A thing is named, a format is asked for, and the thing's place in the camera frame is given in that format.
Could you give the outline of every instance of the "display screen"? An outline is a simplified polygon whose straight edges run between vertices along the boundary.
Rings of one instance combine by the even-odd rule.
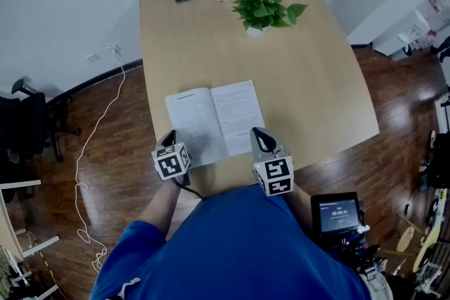
[[[320,210],[322,233],[359,225],[355,200],[321,203]]]

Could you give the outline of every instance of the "sleeve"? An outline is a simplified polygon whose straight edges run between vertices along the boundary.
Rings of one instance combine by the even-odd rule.
[[[116,295],[165,243],[164,234],[155,226],[144,221],[129,224],[103,264],[89,298],[104,300]]]

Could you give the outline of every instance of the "black chair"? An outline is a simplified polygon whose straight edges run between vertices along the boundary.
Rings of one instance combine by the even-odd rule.
[[[34,155],[42,154],[44,147],[52,145],[56,161],[62,162],[64,159],[57,134],[79,136],[82,132],[80,128],[76,131],[64,131],[57,125],[64,109],[71,103],[70,98],[48,106],[44,93],[26,88],[23,79],[14,83],[11,93],[18,91],[28,97],[22,101],[0,97],[0,149],[17,153],[20,159],[31,159]]]

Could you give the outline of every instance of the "open book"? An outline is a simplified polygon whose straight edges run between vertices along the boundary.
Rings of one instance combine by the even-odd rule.
[[[174,129],[181,132],[191,166],[252,151],[250,130],[264,127],[252,80],[198,88],[166,97]]]

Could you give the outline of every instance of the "blue shirt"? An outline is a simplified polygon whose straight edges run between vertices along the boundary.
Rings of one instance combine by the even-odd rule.
[[[301,230],[281,196],[258,185],[203,200],[170,240],[131,223],[104,263],[91,300],[370,299],[348,267]]]

